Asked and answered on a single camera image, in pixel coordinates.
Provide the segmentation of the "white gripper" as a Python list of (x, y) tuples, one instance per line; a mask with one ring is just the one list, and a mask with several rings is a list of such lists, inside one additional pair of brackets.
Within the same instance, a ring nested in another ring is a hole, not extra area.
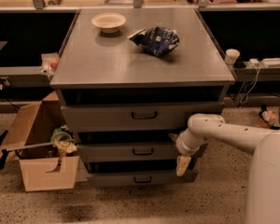
[(181, 133), (169, 133), (169, 137), (175, 142), (175, 147), (181, 154), (176, 159), (176, 175), (182, 176), (189, 167), (191, 156), (199, 150), (203, 140), (189, 130)]

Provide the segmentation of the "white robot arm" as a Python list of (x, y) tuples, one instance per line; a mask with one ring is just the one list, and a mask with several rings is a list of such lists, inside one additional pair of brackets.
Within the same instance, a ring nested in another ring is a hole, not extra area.
[(280, 224), (280, 129), (227, 123), (220, 115), (194, 114), (184, 131), (169, 137), (178, 150), (182, 176), (200, 146), (216, 139), (252, 156), (245, 202), (245, 224)]

